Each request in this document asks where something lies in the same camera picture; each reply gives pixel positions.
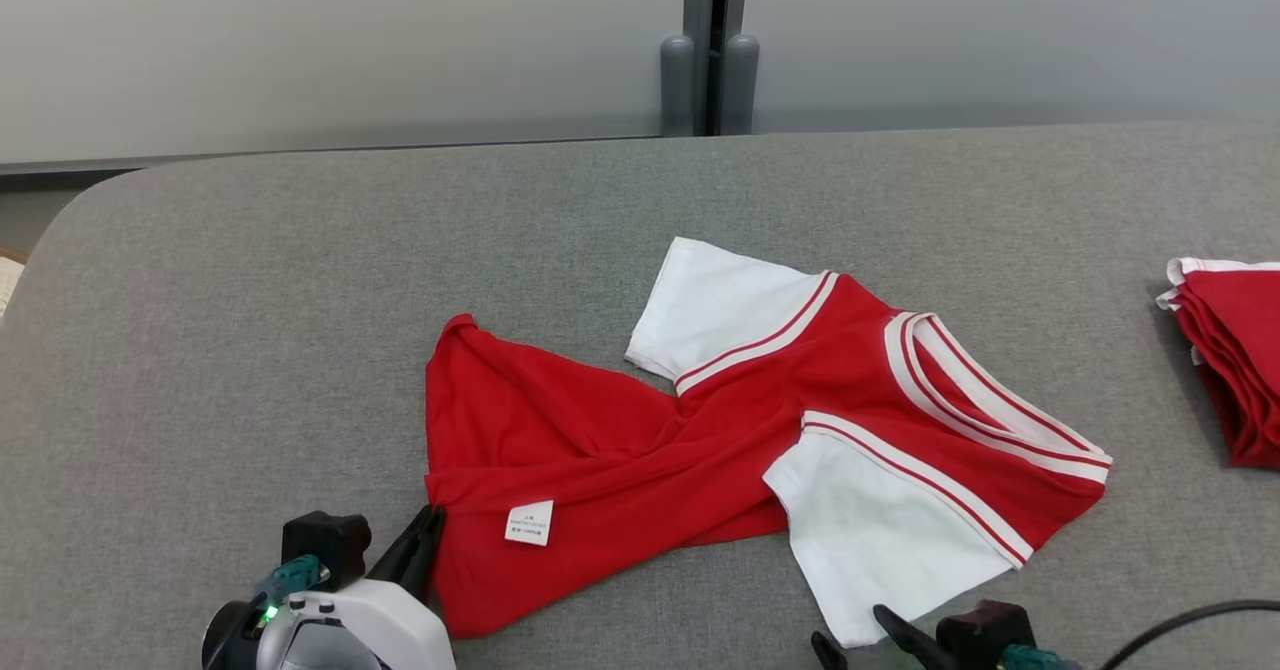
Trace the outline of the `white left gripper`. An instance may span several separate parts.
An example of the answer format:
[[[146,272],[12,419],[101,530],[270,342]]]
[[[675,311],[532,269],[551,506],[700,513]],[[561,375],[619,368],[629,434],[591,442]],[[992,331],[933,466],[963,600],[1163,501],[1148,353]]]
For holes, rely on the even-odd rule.
[[[259,592],[224,605],[205,632],[201,666],[454,669],[444,623],[424,605],[445,520],[443,507],[422,506],[366,579],[337,593]]]

